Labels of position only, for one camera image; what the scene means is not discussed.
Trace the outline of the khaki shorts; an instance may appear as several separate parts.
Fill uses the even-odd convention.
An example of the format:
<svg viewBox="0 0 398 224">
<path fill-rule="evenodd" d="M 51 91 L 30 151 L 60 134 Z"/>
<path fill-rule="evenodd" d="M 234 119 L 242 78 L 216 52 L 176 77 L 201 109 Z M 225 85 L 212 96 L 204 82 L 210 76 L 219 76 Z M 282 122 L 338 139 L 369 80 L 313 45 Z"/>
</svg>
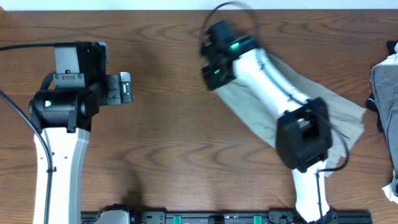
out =
<svg viewBox="0 0 398 224">
<path fill-rule="evenodd" d="M 331 123 L 338 128 L 348 149 L 351 149 L 364 132 L 365 109 L 307 79 L 275 55 L 267 56 L 283 76 L 299 90 L 312 98 L 321 97 L 326 102 Z M 233 80 L 216 89 L 215 93 L 256 136 L 275 147 L 276 120 L 246 84 Z"/>
</svg>

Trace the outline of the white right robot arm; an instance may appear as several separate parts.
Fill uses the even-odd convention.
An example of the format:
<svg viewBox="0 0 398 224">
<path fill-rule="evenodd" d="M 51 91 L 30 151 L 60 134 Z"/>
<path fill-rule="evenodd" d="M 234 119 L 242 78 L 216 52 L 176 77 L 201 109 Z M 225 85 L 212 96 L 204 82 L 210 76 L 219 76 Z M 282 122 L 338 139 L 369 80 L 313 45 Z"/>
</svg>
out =
<svg viewBox="0 0 398 224">
<path fill-rule="evenodd" d="M 295 209 L 306 223 L 325 223 L 330 207 L 320 171 L 326 166 L 332 137 L 324 100 L 312 99 L 294 87 L 250 36 L 202 41 L 200 55 L 206 58 L 202 72 L 209 90 L 241 81 L 271 113 L 276 124 L 275 148 L 292 171 Z"/>
</svg>

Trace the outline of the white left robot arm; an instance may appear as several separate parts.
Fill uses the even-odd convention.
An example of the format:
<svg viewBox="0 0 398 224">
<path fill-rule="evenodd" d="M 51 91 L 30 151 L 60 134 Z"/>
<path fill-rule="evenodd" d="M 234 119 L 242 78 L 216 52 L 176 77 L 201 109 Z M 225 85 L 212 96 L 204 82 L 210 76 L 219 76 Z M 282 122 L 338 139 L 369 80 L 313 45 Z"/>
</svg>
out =
<svg viewBox="0 0 398 224">
<path fill-rule="evenodd" d="M 91 120 L 100 106 L 131 103 L 131 76 L 50 73 L 29 105 L 37 135 L 34 223 L 130 223 L 132 214 L 110 208 L 81 212 L 83 163 Z"/>
</svg>

